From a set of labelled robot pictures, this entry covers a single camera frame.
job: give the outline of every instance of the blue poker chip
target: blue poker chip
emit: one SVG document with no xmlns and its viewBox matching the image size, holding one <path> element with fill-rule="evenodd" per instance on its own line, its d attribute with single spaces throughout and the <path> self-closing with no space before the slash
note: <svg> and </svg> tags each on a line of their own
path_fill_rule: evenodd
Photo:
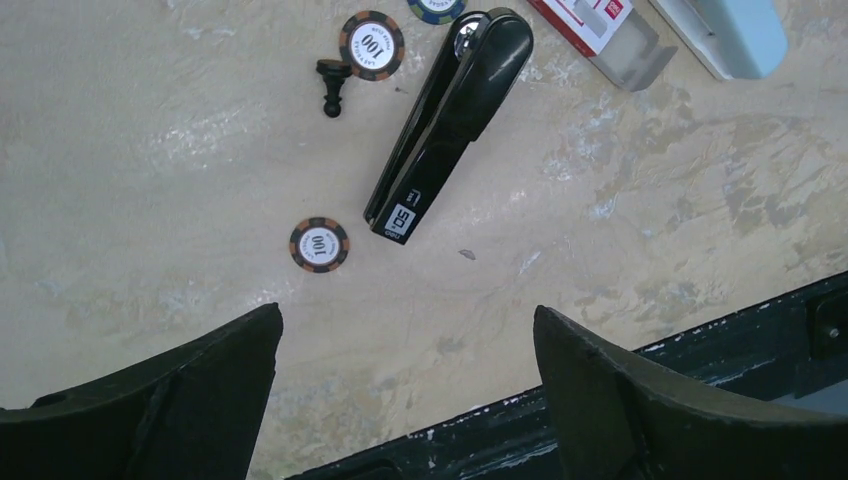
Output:
<svg viewBox="0 0 848 480">
<path fill-rule="evenodd" d="M 466 0 L 407 0 L 418 18 L 430 25 L 451 23 L 462 15 Z"/>
</svg>

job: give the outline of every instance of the scuffed black edge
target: scuffed black edge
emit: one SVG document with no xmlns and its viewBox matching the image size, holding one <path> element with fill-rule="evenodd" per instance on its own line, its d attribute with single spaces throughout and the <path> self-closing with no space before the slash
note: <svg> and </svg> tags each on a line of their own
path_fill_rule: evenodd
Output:
<svg viewBox="0 0 848 480">
<path fill-rule="evenodd" d="M 848 272 L 646 345 L 679 373 L 760 400 L 804 396 L 848 378 L 848 356 L 810 359 L 807 303 L 848 288 Z M 562 478 L 541 387 L 310 470 L 293 480 Z"/>
</svg>

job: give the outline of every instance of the white box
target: white box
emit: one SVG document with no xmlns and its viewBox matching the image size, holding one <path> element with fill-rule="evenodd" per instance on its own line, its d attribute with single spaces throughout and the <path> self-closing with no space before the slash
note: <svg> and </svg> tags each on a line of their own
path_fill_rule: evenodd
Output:
<svg viewBox="0 0 848 480">
<path fill-rule="evenodd" d="M 527 0 L 574 48 L 619 87 L 648 88 L 677 52 L 630 0 Z"/>
</svg>

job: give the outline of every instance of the table surface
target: table surface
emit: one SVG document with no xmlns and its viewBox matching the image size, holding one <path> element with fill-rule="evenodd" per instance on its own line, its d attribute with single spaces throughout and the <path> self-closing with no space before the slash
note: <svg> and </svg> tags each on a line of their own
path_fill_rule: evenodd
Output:
<svg viewBox="0 0 848 480">
<path fill-rule="evenodd" d="M 848 4 L 776 2 L 784 64 L 719 83 L 635 3 L 681 50 L 632 94 L 524 0 L 469 2 L 535 52 L 401 247 L 361 214 L 447 27 L 402 0 L 3 2 L 0 405 L 279 302 L 251 477 L 280 478 L 537 385 L 537 304 L 632 348 L 846 270 Z M 406 58 L 330 120 L 315 61 L 364 9 Z M 351 238 L 325 275 L 288 253 L 316 215 Z"/>
</svg>

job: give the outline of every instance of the black chess pawn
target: black chess pawn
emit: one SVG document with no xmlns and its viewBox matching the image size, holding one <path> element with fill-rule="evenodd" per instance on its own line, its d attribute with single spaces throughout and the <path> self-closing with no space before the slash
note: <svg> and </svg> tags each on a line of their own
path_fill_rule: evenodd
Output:
<svg viewBox="0 0 848 480">
<path fill-rule="evenodd" d="M 341 60 L 318 60 L 315 71 L 321 74 L 327 85 L 327 95 L 324 97 L 324 113 L 330 118 L 336 118 L 342 113 L 342 91 L 344 81 L 353 74 L 350 64 Z"/>
</svg>

